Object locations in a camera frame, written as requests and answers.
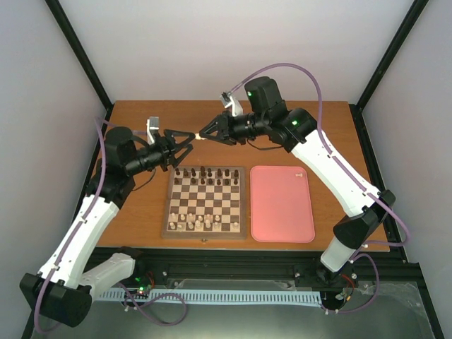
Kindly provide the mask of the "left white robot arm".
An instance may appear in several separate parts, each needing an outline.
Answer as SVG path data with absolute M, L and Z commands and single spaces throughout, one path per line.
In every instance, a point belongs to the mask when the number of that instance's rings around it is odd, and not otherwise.
M 128 280 L 143 282 L 147 267 L 140 251 L 123 246 L 106 261 L 86 270 L 86 264 L 108 224 L 135 188 L 134 177 L 177 167 L 192 151 L 194 133 L 157 128 L 143 140 L 118 126 L 100 136 L 101 158 L 85 190 L 80 210 L 63 240 L 36 274 L 26 273 L 20 290 L 32 309 L 35 329 L 40 317 L 76 327 L 92 303 L 109 288 Z

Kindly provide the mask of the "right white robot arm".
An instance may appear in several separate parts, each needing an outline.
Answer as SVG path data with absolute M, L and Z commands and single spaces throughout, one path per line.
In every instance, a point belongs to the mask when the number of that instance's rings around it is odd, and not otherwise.
M 317 118 L 302 108 L 288 109 L 275 80 L 255 78 L 244 89 L 251 112 L 244 114 L 232 94 L 223 93 L 224 111 L 200 130 L 200 136 L 225 145 L 267 136 L 307 165 L 345 212 L 321 255 L 323 267 L 334 273 L 340 271 L 384 222 L 395 203 L 394 194 L 379 191 L 364 179 L 318 130 Z

